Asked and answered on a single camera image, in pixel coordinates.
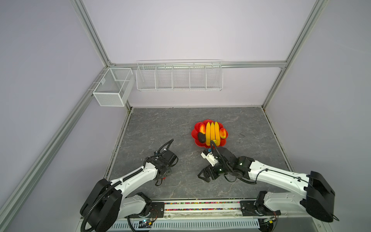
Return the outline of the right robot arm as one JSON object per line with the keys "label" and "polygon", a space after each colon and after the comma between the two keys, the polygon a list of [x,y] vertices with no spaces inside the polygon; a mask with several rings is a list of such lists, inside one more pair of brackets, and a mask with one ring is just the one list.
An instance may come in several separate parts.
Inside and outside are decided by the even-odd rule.
{"label": "right robot arm", "polygon": [[249,185],[264,182],[287,191],[260,191],[255,201],[241,210],[249,216],[274,216],[281,211],[306,212],[323,222],[338,220],[334,215],[335,191],[322,174],[289,172],[263,164],[253,158],[236,157],[224,147],[205,149],[201,157],[209,162],[198,178],[209,183],[228,175]]}

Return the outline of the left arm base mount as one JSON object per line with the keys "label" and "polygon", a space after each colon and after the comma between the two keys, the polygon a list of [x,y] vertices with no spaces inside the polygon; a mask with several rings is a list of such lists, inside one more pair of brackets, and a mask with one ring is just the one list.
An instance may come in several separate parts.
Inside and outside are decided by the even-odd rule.
{"label": "left arm base mount", "polygon": [[165,213],[164,202],[152,202],[146,205],[139,214],[132,214],[130,218],[163,218]]}

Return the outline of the red-yellow fake mango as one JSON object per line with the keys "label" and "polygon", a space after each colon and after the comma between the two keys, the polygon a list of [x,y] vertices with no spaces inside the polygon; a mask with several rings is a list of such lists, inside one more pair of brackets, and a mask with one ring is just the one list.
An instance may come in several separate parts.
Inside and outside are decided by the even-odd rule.
{"label": "red-yellow fake mango", "polygon": [[199,126],[199,132],[202,134],[206,134],[206,126],[203,123],[201,123]]}
{"label": "red-yellow fake mango", "polygon": [[227,130],[225,128],[221,128],[219,130],[219,136],[220,136],[221,139],[226,139],[227,136],[228,136]]}

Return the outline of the yellow fake banana bunch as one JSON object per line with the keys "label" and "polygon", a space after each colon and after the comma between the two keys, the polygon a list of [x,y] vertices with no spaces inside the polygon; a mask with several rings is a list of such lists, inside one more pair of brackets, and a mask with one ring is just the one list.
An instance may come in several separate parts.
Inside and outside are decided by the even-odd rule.
{"label": "yellow fake banana bunch", "polygon": [[222,145],[222,139],[219,136],[219,130],[221,129],[218,122],[207,122],[206,123],[206,145],[210,146],[211,142],[214,142],[216,146]]}

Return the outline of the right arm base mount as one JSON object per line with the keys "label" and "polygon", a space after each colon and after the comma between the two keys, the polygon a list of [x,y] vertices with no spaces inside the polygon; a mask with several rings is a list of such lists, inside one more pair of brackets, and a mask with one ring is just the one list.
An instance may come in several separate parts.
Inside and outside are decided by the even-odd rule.
{"label": "right arm base mount", "polygon": [[260,191],[256,200],[240,201],[241,212],[243,216],[280,216],[281,211],[272,211],[265,205],[264,197],[267,191]]}

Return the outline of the dark fake avocado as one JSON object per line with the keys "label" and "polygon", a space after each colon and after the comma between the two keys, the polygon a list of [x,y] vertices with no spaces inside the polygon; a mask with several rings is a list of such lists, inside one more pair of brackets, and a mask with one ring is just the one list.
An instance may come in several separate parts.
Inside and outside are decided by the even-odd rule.
{"label": "dark fake avocado", "polygon": [[201,143],[201,144],[205,144],[206,143],[206,135],[202,132],[199,132],[198,133],[198,141]]}

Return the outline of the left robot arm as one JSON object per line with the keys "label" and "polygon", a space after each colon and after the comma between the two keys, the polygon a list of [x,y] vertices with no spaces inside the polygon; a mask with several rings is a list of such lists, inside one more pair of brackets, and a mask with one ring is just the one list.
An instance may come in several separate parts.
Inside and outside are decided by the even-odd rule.
{"label": "left robot arm", "polygon": [[98,181],[80,209],[83,218],[80,230],[106,232],[117,219],[150,216],[154,210],[152,200],[142,192],[130,194],[152,180],[161,184],[178,160],[172,151],[164,148],[131,173],[112,181],[105,178]]}

